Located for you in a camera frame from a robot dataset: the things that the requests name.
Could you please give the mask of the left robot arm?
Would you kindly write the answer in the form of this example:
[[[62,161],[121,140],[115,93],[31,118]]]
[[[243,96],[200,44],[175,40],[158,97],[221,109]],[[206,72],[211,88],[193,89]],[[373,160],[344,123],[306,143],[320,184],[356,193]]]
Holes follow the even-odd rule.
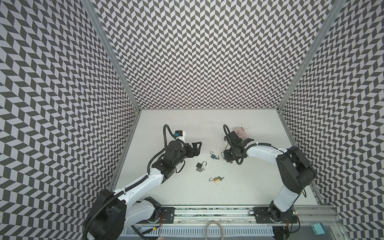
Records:
[[[185,133],[172,132],[168,125],[163,138],[164,147],[150,159],[145,174],[120,189],[99,193],[83,223],[83,240],[116,240],[141,221],[157,221],[161,204],[145,194],[177,173],[187,158],[197,157],[202,147],[202,142],[185,143]]]

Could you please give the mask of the small brass padlock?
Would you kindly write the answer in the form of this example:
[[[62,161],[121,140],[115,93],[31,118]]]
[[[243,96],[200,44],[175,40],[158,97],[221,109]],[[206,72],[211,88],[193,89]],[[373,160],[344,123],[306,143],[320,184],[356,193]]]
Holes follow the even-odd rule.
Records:
[[[218,183],[219,181],[222,181],[223,179],[224,179],[224,177],[209,178],[209,182]]]

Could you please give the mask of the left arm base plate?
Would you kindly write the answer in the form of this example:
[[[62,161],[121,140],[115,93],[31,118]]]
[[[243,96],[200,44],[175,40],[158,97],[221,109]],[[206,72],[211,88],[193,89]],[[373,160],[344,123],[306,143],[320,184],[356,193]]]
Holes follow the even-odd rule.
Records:
[[[156,224],[159,225],[162,221],[163,224],[173,224],[174,223],[174,217],[175,217],[175,210],[174,207],[161,207],[159,210],[155,210],[155,217],[157,216],[157,219],[150,218],[149,220],[143,220],[140,222],[140,224]]]

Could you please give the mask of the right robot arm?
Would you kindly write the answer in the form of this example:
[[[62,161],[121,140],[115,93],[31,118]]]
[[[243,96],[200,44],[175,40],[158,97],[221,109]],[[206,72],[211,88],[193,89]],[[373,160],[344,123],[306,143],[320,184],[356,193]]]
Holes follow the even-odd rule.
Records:
[[[317,177],[317,171],[304,153],[295,146],[288,149],[277,148],[270,143],[253,143],[253,139],[242,139],[237,132],[230,131],[223,125],[229,149],[223,151],[226,162],[242,165],[247,157],[277,164],[283,186],[268,208],[269,218],[280,223],[288,214],[293,214],[292,207],[300,195],[307,196],[306,187]]]

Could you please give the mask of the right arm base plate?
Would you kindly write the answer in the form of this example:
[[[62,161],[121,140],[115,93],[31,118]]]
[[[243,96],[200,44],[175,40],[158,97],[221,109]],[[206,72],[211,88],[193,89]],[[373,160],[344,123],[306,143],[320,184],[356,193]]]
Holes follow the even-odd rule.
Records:
[[[292,209],[283,213],[270,207],[254,207],[249,210],[249,215],[255,217],[257,224],[296,224],[298,222]]]

